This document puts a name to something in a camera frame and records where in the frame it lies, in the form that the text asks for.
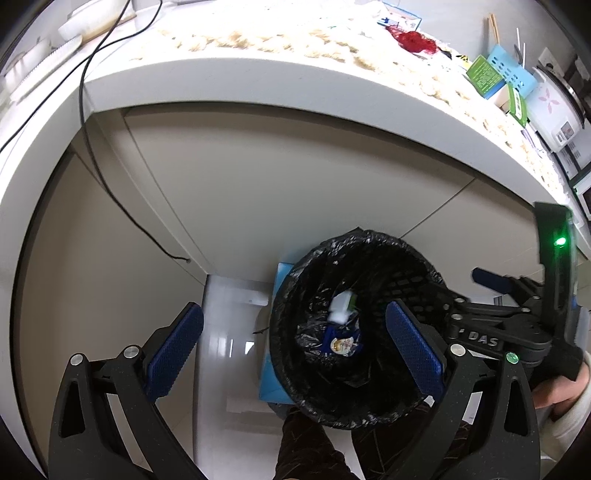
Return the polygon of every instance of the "rice cooker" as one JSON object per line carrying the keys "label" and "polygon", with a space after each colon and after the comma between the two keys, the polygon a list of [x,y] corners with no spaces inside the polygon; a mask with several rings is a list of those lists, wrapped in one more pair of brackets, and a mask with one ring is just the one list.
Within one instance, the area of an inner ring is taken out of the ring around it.
{"label": "rice cooker", "polygon": [[534,68],[538,86],[525,102],[533,127],[552,152],[558,153],[584,128],[585,112],[577,94],[548,67]]}

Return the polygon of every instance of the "blue basket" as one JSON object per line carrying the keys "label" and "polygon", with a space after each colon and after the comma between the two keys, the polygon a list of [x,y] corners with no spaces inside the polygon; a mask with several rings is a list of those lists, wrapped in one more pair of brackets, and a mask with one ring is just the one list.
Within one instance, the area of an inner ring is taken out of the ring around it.
{"label": "blue basket", "polygon": [[500,45],[496,45],[488,56],[488,63],[499,72],[512,87],[525,98],[538,85],[535,77],[525,70],[519,62],[509,55]]}

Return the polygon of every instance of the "pants leg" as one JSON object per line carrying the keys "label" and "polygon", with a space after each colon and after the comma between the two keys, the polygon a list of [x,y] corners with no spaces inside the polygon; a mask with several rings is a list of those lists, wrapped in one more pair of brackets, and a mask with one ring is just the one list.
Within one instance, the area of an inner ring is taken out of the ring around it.
{"label": "pants leg", "polygon": [[283,424],[274,480],[359,480],[321,425],[293,410]]}
{"label": "pants leg", "polygon": [[[378,480],[390,469],[413,437],[420,431],[429,411],[429,405],[421,403],[408,415],[393,424],[351,431],[353,447],[365,480]],[[436,476],[447,470],[460,458],[469,431],[470,425],[463,421]]]}

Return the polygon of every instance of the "human hand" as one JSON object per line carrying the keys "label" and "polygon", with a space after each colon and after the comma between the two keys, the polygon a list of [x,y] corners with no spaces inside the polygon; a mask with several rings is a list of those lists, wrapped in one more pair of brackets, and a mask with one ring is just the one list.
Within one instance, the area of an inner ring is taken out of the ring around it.
{"label": "human hand", "polygon": [[577,380],[566,377],[545,380],[531,393],[535,408],[554,406],[553,417],[560,418],[577,402],[589,383],[589,366],[583,362]]}

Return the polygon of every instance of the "blue gripper pad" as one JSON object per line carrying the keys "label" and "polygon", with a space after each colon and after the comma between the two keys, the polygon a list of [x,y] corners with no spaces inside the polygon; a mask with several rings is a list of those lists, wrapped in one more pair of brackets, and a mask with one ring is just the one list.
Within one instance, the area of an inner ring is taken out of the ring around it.
{"label": "blue gripper pad", "polygon": [[443,364],[409,314],[395,301],[386,308],[386,328],[423,395],[443,398]]}
{"label": "blue gripper pad", "polygon": [[170,327],[159,330],[166,329],[171,329],[171,331],[146,369],[147,381],[144,389],[151,402],[168,395],[181,368],[203,332],[201,307],[197,304],[189,306],[184,315],[177,318]]}
{"label": "blue gripper pad", "polygon": [[479,285],[487,287],[501,294],[511,293],[511,280],[508,277],[501,277],[496,273],[489,272],[483,268],[475,268],[472,270],[472,280]]}

